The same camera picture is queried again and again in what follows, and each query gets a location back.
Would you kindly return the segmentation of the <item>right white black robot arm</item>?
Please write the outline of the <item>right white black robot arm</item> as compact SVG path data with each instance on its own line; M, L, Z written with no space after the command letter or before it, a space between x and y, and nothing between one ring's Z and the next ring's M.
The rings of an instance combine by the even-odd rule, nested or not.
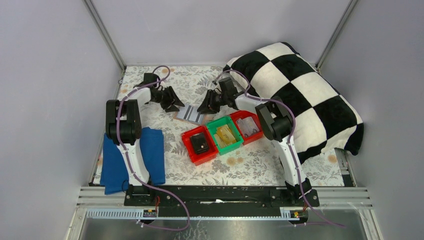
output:
M274 142L284 170L285 186L296 199L309 192L312 187L303 173L294 143L296 119L281 98L260 98L238 91L231 78L218 82L220 91L209 89L197 111L201 114L216 114L222 106L256 114L264 136Z

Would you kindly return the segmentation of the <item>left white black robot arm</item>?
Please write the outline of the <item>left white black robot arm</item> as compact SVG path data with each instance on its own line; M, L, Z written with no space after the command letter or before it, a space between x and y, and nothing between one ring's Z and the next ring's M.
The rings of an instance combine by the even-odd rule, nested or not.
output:
M145 73L143 81L122 100L110 99L105 107L105 134L123 157L129 186L141 187L147 193L154 190L169 194L170 191L149 184L151 175L141 151L139 104L157 103L167 113L178 112L180 107L185 106L171 86L161 87L165 79L154 72Z

